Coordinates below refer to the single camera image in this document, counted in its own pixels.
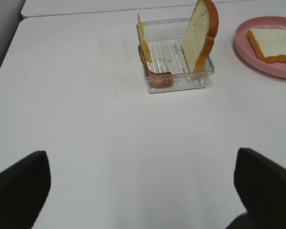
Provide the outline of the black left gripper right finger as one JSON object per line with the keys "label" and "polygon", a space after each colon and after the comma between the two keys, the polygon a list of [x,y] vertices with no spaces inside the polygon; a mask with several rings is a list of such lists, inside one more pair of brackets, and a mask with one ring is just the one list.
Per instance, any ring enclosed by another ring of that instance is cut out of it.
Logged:
{"label": "black left gripper right finger", "polygon": [[257,229],[286,229],[286,169],[250,148],[237,152],[234,186]]}

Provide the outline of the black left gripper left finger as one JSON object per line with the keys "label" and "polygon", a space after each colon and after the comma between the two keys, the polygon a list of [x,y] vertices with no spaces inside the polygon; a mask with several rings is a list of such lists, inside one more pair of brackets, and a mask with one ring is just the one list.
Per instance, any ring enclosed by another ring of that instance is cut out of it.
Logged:
{"label": "black left gripper left finger", "polygon": [[31,229],[51,188],[45,151],[36,151],[0,172],[0,229]]}

